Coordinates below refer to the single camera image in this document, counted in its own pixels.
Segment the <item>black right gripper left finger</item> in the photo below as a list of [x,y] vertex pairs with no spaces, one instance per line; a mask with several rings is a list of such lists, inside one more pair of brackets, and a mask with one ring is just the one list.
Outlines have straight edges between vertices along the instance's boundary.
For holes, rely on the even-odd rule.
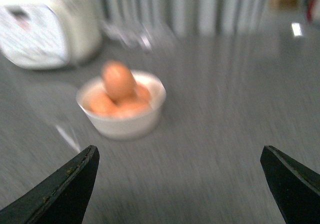
[[80,224],[96,181],[100,153],[90,145],[0,211],[2,224]]

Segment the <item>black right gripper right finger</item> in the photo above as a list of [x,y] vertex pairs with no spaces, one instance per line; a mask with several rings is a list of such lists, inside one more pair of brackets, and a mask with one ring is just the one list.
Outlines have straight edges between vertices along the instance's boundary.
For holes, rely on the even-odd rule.
[[260,163],[272,196],[287,224],[320,222],[320,175],[271,145]]

